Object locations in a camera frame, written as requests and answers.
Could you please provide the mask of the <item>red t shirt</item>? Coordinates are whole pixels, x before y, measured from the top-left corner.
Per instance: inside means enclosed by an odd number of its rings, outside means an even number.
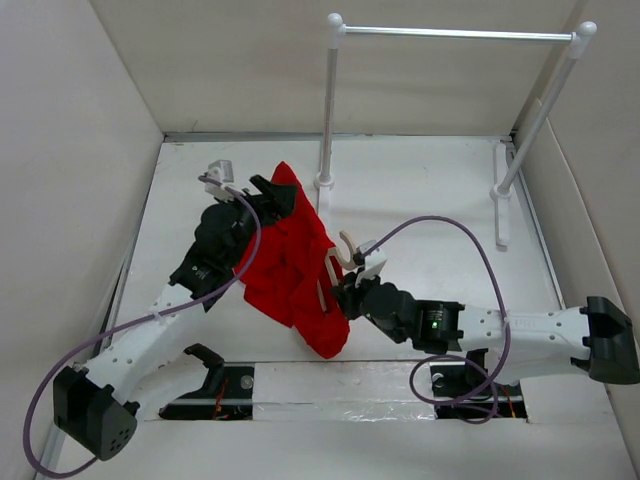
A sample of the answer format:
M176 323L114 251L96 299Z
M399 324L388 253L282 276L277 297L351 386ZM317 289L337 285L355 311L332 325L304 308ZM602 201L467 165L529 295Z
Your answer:
M316 354L331 359L342 351L350 333L349 322L331 295L325 265L334 242L287 163L276 166L271 181L297 187L295 209L261 230L257 255L241 277L244 300L296 329Z

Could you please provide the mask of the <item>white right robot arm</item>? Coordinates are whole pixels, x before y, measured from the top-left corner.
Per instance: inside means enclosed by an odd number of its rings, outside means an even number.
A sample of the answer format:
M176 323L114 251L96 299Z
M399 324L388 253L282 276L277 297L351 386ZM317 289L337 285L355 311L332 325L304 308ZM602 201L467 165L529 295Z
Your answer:
M347 277L331 289L349 320L365 317L393 342L410 342L427 354L482 351L462 368L462 381L474 393L497 382L584 373L616 385L639 381L632 322L605 297L585 306L543 313L509 313L458 302L417 300L378 278Z

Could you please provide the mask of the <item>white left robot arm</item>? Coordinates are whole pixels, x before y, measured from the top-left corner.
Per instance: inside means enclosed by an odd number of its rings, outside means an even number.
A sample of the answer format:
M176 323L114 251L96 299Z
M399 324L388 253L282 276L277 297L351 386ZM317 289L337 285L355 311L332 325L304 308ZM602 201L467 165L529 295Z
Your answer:
M258 191L252 194L209 175L201 179L215 202L202 213L192 245L151 313L117 327L107 349L80 366L64 366L53 379L56 426L100 461L131 440L150 409L146 389L172 398L220 390L222 358L199 343L186 345L186 331L248 269L264 230L294 213L295 184L254 175Z

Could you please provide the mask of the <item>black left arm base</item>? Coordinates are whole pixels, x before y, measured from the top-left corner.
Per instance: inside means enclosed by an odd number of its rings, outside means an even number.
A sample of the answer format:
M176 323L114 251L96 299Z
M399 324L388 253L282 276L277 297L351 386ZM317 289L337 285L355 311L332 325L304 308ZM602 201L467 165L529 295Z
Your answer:
M163 420L248 421L253 419L254 363L227 363L202 344L185 353L207 368L202 386L173 400L159 411Z

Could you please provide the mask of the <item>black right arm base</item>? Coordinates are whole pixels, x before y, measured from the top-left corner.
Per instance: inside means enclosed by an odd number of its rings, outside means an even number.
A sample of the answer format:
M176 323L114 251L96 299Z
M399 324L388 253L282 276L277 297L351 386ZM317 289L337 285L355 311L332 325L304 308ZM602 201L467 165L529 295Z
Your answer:
M431 393L438 400L461 396L485 380L483 375L465 362L452 360L433 362L429 367L432 376ZM497 414L500 418L526 419L528 417L519 384L515 386L497 384L496 393L498 394ZM436 406L435 416L442 420L480 420L486 416L486 412L490 411L493 405L491 388L485 388L466 403L470 405L469 408Z

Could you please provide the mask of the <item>wooden clothes hanger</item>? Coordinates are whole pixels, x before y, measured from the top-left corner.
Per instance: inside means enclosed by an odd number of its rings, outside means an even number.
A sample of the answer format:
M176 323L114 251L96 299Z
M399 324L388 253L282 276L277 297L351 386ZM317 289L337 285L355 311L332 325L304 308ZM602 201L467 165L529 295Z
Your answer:
M324 257L324 267L328 275L329 286L327 287L327 291L324 292L321 283L318 283L317 285L318 297L323 309L326 309L329 306L329 301L336 302L330 292L330 289L333 286L339 285L345 279L354 283L356 280L357 266L353 260L353 255L356 253L356 249L358 246L355 245L354 241L346 231L340 231L339 236L346 244L349 255L344 256L337 246L330 247L327 250L327 253ZM359 287L355 285L360 293L360 305L366 293L371 289L370 284L373 282L373 280L365 280L360 284Z

